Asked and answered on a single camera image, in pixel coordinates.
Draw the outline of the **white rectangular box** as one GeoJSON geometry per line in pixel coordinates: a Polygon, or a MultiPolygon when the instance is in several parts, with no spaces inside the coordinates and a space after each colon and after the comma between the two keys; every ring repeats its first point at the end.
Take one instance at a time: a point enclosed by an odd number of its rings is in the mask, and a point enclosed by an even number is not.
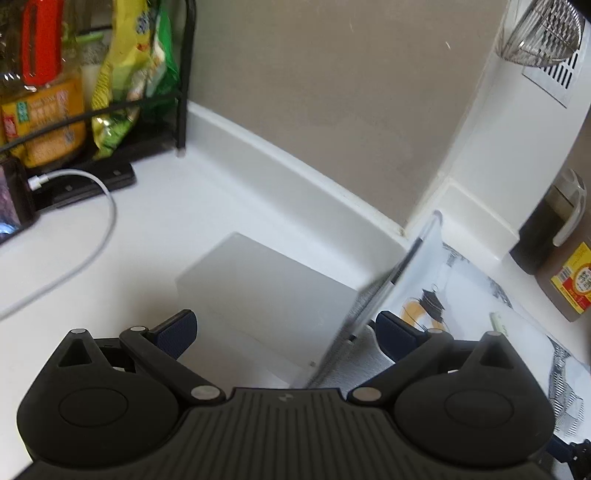
{"type": "Polygon", "coordinates": [[[197,315],[183,363],[225,392],[302,387],[346,323],[358,294],[242,234],[218,244],[176,281],[197,315]]]}

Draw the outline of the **black smartphone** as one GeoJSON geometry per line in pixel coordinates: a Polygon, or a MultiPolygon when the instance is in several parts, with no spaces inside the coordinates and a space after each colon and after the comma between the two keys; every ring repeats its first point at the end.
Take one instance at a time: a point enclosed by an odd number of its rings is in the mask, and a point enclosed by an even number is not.
{"type": "Polygon", "coordinates": [[[11,155],[1,159],[0,202],[0,243],[4,244],[39,218],[25,169],[11,155]]]}

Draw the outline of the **yellow label vinegar jug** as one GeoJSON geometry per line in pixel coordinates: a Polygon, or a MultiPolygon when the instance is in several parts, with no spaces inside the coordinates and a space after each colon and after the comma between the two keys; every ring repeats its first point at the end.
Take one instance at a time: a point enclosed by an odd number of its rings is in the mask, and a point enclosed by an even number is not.
{"type": "Polygon", "coordinates": [[[569,321],[590,318],[590,236],[573,234],[555,249],[537,272],[536,281],[569,321]]]}

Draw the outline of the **wall vent grille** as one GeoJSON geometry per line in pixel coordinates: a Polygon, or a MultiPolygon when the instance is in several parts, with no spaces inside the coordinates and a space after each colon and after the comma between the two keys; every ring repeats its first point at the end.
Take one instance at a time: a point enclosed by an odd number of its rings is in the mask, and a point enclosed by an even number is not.
{"type": "Polygon", "coordinates": [[[582,70],[588,43],[583,42],[573,55],[559,64],[542,68],[524,67],[522,75],[567,107],[582,70]]]}

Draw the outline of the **cooking oil bottle red cap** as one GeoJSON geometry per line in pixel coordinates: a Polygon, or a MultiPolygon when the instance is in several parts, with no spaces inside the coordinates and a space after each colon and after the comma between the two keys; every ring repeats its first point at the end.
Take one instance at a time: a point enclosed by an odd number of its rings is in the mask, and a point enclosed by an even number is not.
{"type": "Polygon", "coordinates": [[[1,3],[1,143],[84,112],[73,1],[1,3]]]}

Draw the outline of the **yellow green snack bag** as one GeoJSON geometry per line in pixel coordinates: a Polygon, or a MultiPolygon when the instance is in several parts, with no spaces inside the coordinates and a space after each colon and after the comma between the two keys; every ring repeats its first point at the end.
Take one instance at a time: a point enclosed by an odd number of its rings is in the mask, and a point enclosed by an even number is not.
{"type": "Polygon", "coordinates": [[[179,81],[171,24],[162,1],[115,1],[110,44],[91,108],[167,95],[179,81]]]}

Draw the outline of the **dark soy sauce bottle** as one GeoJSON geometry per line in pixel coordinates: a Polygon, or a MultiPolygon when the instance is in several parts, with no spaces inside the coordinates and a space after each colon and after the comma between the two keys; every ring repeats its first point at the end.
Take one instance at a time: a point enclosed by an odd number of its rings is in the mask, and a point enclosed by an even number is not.
{"type": "Polygon", "coordinates": [[[523,271],[535,275],[569,239],[586,211],[587,196],[583,178],[564,167],[521,227],[519,241],[510,251],[523,271]]]}

